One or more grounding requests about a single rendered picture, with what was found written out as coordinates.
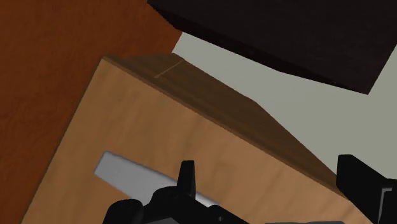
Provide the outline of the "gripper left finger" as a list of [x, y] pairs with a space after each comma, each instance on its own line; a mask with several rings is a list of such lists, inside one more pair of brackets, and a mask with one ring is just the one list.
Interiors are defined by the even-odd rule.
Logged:
[[145, 206], [137, 199], [109, 206], [102, 224], [197, 224], [195, 164], [181, 163], [178, 182], [156, 190]]

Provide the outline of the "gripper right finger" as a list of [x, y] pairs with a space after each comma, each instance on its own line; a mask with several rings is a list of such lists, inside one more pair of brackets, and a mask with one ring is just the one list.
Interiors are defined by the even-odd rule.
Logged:
[[336, 186], [373, 224], [397, 224], [397, 179], [345, 154], [338, 156]]

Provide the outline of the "light wooden cabinet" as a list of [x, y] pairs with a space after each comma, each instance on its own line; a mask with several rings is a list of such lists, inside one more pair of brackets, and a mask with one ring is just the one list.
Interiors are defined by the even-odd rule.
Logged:
[[21, 224], [101, 224], [129, 197], [94, 174], [106, 151], [176, 179], [249, 224], [371, 224], [335, 175], [256, 102], [180, 56], [104, 57]]

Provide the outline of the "grey flat rectangular object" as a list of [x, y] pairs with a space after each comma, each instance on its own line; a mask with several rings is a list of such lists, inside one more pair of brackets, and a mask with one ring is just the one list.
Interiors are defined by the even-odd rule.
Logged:
[[159, 188], [177, 185], [175, 179], [110, 151], [102, 154], [94, 174], [144, 205]]

